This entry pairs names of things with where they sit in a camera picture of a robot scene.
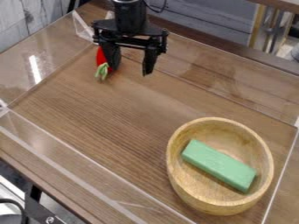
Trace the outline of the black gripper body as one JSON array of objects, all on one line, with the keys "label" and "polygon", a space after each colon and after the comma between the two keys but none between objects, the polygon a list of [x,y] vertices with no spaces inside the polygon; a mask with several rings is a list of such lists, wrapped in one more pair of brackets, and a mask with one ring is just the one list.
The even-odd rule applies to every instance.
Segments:
[{"label": "black gripper body", "polygon": [[100,45],[112,44],[143,50],[151,46],[159,54],[167,52],[169,31],[150,22],[144,22],[142,28],[134,31],[122,31],[114,19],[95,20],[91,27],[94,42]]}]

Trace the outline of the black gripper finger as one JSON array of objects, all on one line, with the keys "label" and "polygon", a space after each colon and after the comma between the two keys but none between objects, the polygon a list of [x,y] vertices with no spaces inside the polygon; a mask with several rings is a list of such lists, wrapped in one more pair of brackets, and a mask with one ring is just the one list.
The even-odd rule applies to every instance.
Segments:
[{"label": "black gripper finger", "polygon": [[147,76],[154,72],[158,56],[158,48],[155,46],[148,46],[144,49],[143,76]]},{"label": "black gripper finger", "polygon": [[122,60],[120,46],[111,42],[103,42],[102,49],[107,59],[107,63],[112,70],[116,71]]}]

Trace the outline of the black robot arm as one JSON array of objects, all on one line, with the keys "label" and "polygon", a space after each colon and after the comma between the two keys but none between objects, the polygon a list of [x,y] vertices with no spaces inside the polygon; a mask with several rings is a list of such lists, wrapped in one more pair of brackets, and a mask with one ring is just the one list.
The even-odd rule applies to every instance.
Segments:
[{"label": "black robot arm", "polygon": [[94,42],[98,44],[98,71],[104,80],[122,61],[122,47],[144,51],[143,76],[152,73],[158,56],[167,52],[169,31],[151,24],[147,10],[155,10],[146,0],[112,0],[115,17],[92,22]]}]

